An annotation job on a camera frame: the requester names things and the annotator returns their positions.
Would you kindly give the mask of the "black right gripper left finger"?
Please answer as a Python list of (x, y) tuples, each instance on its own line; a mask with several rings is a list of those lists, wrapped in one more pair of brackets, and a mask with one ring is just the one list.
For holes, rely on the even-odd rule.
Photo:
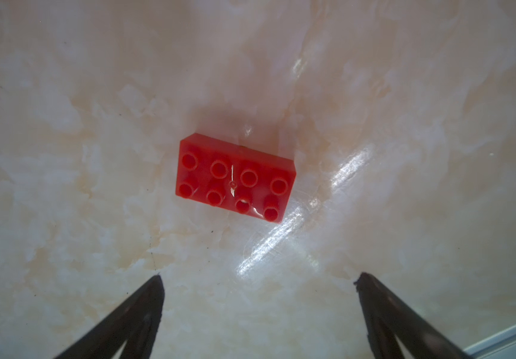
[(149, 358), (162, 319), (165, 288), (154, 275), (59, 358)]

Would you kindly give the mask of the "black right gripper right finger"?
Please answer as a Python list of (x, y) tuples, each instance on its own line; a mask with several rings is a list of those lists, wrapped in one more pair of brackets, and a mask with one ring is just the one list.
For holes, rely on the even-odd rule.
[(363, 272), (354, 285), (367, 326), (367, 339), (375, 358), (403, 358), (401, 345), (414, 358), (470, 357), (375, 276)]

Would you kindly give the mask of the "red long lego brick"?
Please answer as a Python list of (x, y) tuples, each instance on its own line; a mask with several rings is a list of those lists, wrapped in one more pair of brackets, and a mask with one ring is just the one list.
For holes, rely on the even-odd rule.
[(279, 224), (296, 175), (291, 159), (194, 133), (180, 142), (176, 194)]

